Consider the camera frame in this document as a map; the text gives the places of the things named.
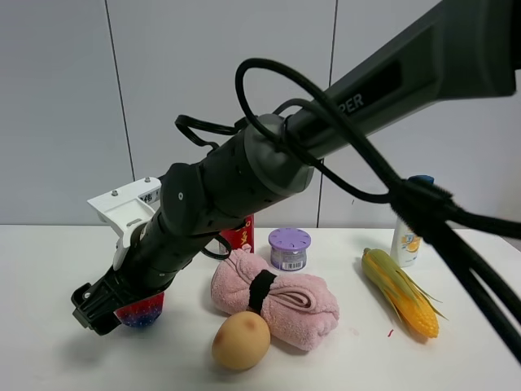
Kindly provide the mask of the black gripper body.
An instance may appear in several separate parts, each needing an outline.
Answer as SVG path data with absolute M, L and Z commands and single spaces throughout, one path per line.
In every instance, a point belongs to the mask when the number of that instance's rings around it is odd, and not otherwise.
M 121 324 L 115 312 L 140 297 L 138 288 L 132 286 L 122 273 L 110 268 L 96 283 L 86 283 L 74 291 L 71 296 L 74 305 L 72 316 L 82 327 L 105 336 Z

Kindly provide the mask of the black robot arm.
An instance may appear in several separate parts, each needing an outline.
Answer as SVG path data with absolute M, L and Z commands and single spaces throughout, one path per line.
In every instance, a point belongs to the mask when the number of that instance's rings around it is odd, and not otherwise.
M 368 135 L 432 103 L 511 96 L 520 67 L 517 1 L 443 1 L 371 57 L 322 90 L 285 64 L 244 60 L 235 90 L 244 117 L 234 126 L 177 118 L 192 137 L 202 129 L 228 136 L 195 164 L 176 163 L 160 178 L 91 200 L 119 235 L 114 262 L 96 283 L 72 294 L 75 319 L 99 335 L 119 325 L 118 309 L 166 290 L 206 245 L 244 219 L 307 188 L 322 158 L 353 146 L 386 186 L 360 191 L 325 175 L 347 193 L 389 204 L 429 243 L 506 343 L 520 353 L 520 300 L 449 222 L 518 238 L 520 225 L 468 213 L 446 190 L 401 178 Z

